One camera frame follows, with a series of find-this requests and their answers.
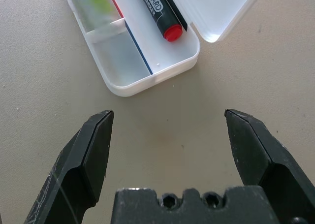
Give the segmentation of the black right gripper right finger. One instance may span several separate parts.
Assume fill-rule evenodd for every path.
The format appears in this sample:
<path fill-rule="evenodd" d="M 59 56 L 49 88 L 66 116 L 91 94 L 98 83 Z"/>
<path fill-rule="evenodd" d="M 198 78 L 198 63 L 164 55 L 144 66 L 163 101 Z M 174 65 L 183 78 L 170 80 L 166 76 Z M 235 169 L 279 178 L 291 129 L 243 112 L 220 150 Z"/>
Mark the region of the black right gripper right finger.
<path fill-rule="evenodd" d="M 232 155 L 245 186 L 263 188 L 282 224 L 315 222 L 315 187 L 297 161 L 252 115 L 227 109 Z"/>

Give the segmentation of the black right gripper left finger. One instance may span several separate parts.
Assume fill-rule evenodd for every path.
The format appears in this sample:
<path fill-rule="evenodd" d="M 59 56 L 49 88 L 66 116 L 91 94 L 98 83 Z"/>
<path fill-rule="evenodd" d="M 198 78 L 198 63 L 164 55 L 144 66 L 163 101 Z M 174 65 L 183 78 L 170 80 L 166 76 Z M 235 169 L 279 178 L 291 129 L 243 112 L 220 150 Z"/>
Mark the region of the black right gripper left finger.
<path fill-rule="evenodd" d="M 109 158 L 114 112 L 92 115 L 59 153 L 27 224 L 80 224 L 99 201 Z"/>

